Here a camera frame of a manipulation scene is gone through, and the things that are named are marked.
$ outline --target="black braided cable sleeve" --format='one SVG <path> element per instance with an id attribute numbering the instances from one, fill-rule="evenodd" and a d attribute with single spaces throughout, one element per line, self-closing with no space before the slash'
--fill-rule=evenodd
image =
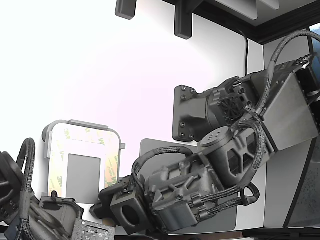
<path id="1" fill-rule="evenodd" d="M 249 198 L 251 198 L 250 199 L 251 201 L 249 204 L 246 204 L 246 206 L 255 203 L 256 201 L 258 201 L 258 199 L 260 197 L 260 192 L 259 192 L 258 188 L 253 183 L 250 183 L 248 185 L 248 189 L 252 192 L 253 196 L 249 197 Z M 212 218 L 216 214 L 218 214 L 224 210 L 227 210 L 227 209 L 239 206 L 239 205 L 245 205 L 242 198 L 241 197 L 233 198 L 233 199 L 226 201 L 218 206 L 215 206 L 213 208 L 208 209 L 208 211 L 207 211 L 208 218 Z M 195 218 L 198 220 L 199 223 L 208 219 L 208 218 L 201 219 L 198 214 L 195 215 Z"/>
<path id="2" fill-rule="evenodd" d="M 265 81 L 264 92 L 263 92 L 263 95 L 262 95 L 259 103 L 257 104 L 256 109 L 255 109 L 257 113 L 260 114 L 261 112 L 263 112 L 262 110 L 266 106 L 266 103 L 267 103 L 267 100 L 268 100 L 268 97 L 270 94 L 270 90 L 271 90 L 271 82 L 274 78 L 275 66 L 276 66 L 276 63 L 278 61 L 278 58 L 279 58 L 281 52 L 283 51 L 283 49 L 285 48 L 285 46 L 289 42 L 291 42 L 293 39 L 295 39 L 297 37 L 301 37 L 301 36 L 311 37 L 313 39 L 316 39 L 318 42 L 320 42 L 320 35 L 318 35 L 314 32 L 308 31 L 308 30 L 295 31 L 295 32 L 289 34 L 287 37 L 285 37 L 280 42 L 278 47 L 275 49 L 275 51 L 270 59 L 268 68 L 267 68 L 267 76 L 265 77 L 265 80 L 264 80 Z"/>
<path id="3" fill-rule="evenodd" d="M 252 168 L 254 170 L 258 170 L 264 158 L 265 149 L 266 149 L 266 138 L 265 138 L 262 126 L 257 121 L 253 121 L 253 120 L 240 121 L 239 126 L 245 126 L 245 127 L 251 128 L 255 132 L 257 147 L 254 155 L 254 160 L 252 163 Z"/>
<path id="4" fill-rule="evenodd" d="M 167 146 L 167 147 L 159 147 L 148 151 L 144 155 L 140 156 L 132 165 L 132 179 L 130 180 L 130 185 L 136 183 L 142 191 L 145 190 L 143 184 L 138 179 L 138 174 L 143 167 L 143 165 L 153 157 L 161 154 L 184 154 L 186 157 L 190 157 L 194 154 L 189 148 L 184 146 Z"/>
<path id="5" fill-rule="evenodd" d="M 213 202 L 215 200 L 219 200 L 219 199 L 223 199 L 223 198 L 226 198 L 226 197 L 229 197 L 233 194 L 236 194 L 240 192 L 240 187 L 238 186 L 233 186 L 227 190 L 224 190 L 224 191 L 219 191 L 219 192 L 216 192 L 216 193 L 212 193 L 212 194 L 208 194 L 208 195 L 205 195 L 205 196 L 202 196 L 200 199 L 203 203 L 206 203 L 206 202 Z M 191 202 L 189 203 L 189 207 L 190 208 L 193 208 L 195 205 Z"/>
<path id="6" fill-rule="evenodd" d="M 31 184 L 34 173 L 35 154 L 35 141 L 32 138 L 27 138 L 26 140 L 24 140 L 18 156 L 18 159 L 25 159 L 26 161 L 24 176 L 22 180 L 21 194 L 32 192 Z M 30 202 L 30 200 L 28 201 L 23 199 L 22 197 L 20 198 L 20 227 L 15 237 L 15 240 L 19 240 L 22 237 L 22 234 L 24 234 L 29 240 L 36 240 L 31 232 L 29 223 Z"/>

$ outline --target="bolt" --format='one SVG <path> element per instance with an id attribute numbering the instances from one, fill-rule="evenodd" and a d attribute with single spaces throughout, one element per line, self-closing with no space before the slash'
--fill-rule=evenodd
<path id="1" fill-rule="evenodd" d="M 246 90 L 245 90 L 244 88 L 241 88 L 241 89 L 238 91 L 239 94 L 244 94 L 245 92 L 246 92 Z"/>

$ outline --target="black mounting bracket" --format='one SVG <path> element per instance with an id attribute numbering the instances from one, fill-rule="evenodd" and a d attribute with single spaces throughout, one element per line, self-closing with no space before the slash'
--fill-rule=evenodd
<path id="1" fill-rule="evenodd" d="M 137 0 L 116 0 L 115 15 L 131 20 L 136 15 Z"/>
<path id="2" fill-rule="evenodd" d="M 178 0 L 175 4 L 174 35 L 182 39 L 192 37 L 192 15 L 204 0 Z"/>
<path id="3" fill-rule="evenodd" d="M 204 0 L 177 0 L 175 2 L 174 35 L 182 39 L 192 37 L 193 12 Z M 137 0 L 117 0 L 115 15 L 131 20 L 136 14 Z"/>

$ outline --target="white surface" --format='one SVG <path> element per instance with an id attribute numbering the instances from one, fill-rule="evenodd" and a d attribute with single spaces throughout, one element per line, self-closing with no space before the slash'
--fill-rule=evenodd
<path id="1" fill-rule="evenodd" d="M 238 206 L 236 211 L 235 231 L 245 229 L 262 228 L 265 222 L 265 203 L 266 203 L 266 185 L 267 185 L 267 164 L 259 168 L 255 174 L 252 183 L 259 189 L 259 200 L 249 206 Z M 245 194 L 252 196 L 250 190 L 246 189 Z"/>
<path id="2" fill-rule="evenodd" d="M 115 7 L 116 0 L 0 1 L 0 149 L 15 159 L 24 139 L 35 140 L 37 197 L 47 189 L 46 125 L 110 126 L 126 143 L 126 176 L 141 140 L 173 142 L 176 86 L 200 93 L 244 75 L 241 35 L 194 15 L 193 37 L 184 40 L 174 35 L 173 5 L 138 0 L 132 20 L 116 17 Z M 264 68 L 263 47 L 252 41 L 248 68 Z"/>

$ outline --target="wire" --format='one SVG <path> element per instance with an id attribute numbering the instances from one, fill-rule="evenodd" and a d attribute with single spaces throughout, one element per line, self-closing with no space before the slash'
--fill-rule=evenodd
<path id="1" fill-rule="evenodd" d="M 76 212 L 76 217 L 78 219 L 82 219 L 82 216 L 85 212 L 85 210 L 82 208 L 82 207 L 79 207 L 75 202 L 73 201 L 67 201 L 65 199 L 57 199 L 58 198 L 58 193 L 57 191 L 52 191 L 51 192 L 51 199 L 55 202 L 55 203 L 58 203 L 58 204 L 64 204 L 64 205 L 69 205 L 73 208 L 73 210 Z"/>
<path id="2" fill-rule="evenodd" d="M 32 138 L 27 138 L 26 140 L 24 140 L 18 156 L 18 159 L 24 158 L 26 160 L 26 165 L 21 187 L 21 195 L 24 194 L 24 197 L 20 197 L 19 203 L 20 225 L 15 240 L 20 240 L 22 237 L 22 233 L 24 233 L 24 235 L 28 239 L 35 240 L 29 224 L 29 209 L 31 204 L 30 193 L 32 193 L 31 183 L 34 173 L 35 154 L 35 141 Z"/>
<path id="3" fill-rule="evenodd" d="M 245 68 L 245 76 L 246 76 L 246 75 L 248 75 L 249 40 L 243 31 L 241 31 L 240 29 L 237 29 L 237 30 L 245 39 L 245 64 L 244 64 L 244 68 Z"/>
<path id="4" fill-rule="evenodd" d="M 268 100 L 269 94 L 270 94 L 270 90 L 271 90 L 271 82 L 274 78 L 274 73 L 275 73 L 275 66 L 276 63 L 278 61 L 278 58 L 281 54 L 281 52 L 283 51 L 283 49 L 285 48 L 285 46 L 291 42 L 293 39 L 297 38 L 297 37 L 301 37 L 301 36 L 307 36 L 307 37 L 311 37 L 313 39 L 316 39 L 317 41 L 320 42 L 320 35 L 308 31 L 308 30 L 299 30 L 299 31 L 295 31 L 291 34 L 289 34 L 287 37 L 285 37 L 280 44 L 278 45 L 278 47 L 276 48 L 276 50 L 274 51 L 268 68 L 267 68 L 267 74 L 265 77 L 265 85 L 264 85 L 264 92 L 263 95 L 259 101 L 259 103 L 257 104 L 257 107 L 255 108 L 255 112 L 261 116 L 263 116 L 263 109 L 266 106 L 266 102 Z"/>
<path id="5" fill-rule="evenodd" d="M 139 157 L 132 165 L 132 178 L 133 181 L 131 181 L 131 185 L 133 182 L 135 182 L 142 191 L 145 190 L 143 184 L 138 179 L 138 174 L 143 167 L 143 165 L 153 157 L 161 154 L 184 154 L 186 157 L 190 157 L 192 154 L 194 154 L 189 148 L 186 148 L 184 146 L 167 146 L 167 147 L 160 147 L 153 149 L 151 151 L 148 151 L 141 157 Z"/>

